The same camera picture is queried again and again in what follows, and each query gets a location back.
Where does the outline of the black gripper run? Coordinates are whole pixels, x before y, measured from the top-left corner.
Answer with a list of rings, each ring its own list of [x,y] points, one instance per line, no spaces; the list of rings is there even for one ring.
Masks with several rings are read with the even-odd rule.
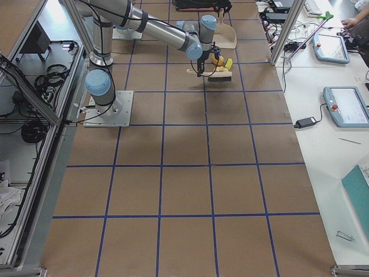
[[[214,11],[220,13],[228,13],[232,9],[232,2],[230,0],[215,0],[214,1]]]
[[[209,59],[211,54],[220,54],[221,48],[216,45],[216,42],[208,44],[208,50],[203,50],[202,55],[197,59],[197,77],[201,77],[203,74],[203,62]]]

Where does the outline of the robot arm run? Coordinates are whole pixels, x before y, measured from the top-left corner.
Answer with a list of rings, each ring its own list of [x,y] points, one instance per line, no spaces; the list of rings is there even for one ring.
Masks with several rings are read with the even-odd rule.
[[[181,21],[173,26],[135,7],[131,1],[64,1],[74,25],[81,23],[82,17],[93,18],[92,35],[82,38],[90,44],[90,70],[85,78],[85,86],[91,94],[97,116],[115,114],[119,108],[118,94],[111,73],[113,64],[113,28],[128,28],[176,48],[186,54],[190,61],[197,63],[196,75],[201,77],[205,61],[211,53],[219,53],[213,38],[216,19],[205,15],[198,21]]]
[[[165,28],[173,32],[195,32],[201,25],[200,21],[180,21],[178,25],[173,26],[136,8],[132,1],[107,1],[106,4],[111,8],[110,13],[115,22],[121,27],[130,27],[140,33],[153,32],[154,29],[163,32]],[[228,13],[232,9],[231,1],[175,1],[174,4],[177,11],[211,8],[218,15]]]

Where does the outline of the person hand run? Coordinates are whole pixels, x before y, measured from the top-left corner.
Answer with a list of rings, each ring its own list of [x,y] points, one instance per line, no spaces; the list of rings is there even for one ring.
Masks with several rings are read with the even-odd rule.
[[[354,17],[354,18],[348,18],[346,20],[342,20],[341,23],[342,23],[342,26],[345,28],[345,29],[352,29],[354,28],[355,26],[357,26],[359,20]]]

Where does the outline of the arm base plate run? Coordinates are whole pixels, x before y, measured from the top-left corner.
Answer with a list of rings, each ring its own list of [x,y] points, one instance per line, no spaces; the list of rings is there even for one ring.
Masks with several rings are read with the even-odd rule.
[[[130,125],[131,109],[134,99],[134,91],[116,91],[116,99],[110,109],[103,113],[103,108],[88,109],[86,121],[83,126],[86,128],[114,128],[128,127]]]
[[[139,33],[131,28],[114,28],[112,34],[113,40],[141,40],[142,33]]]

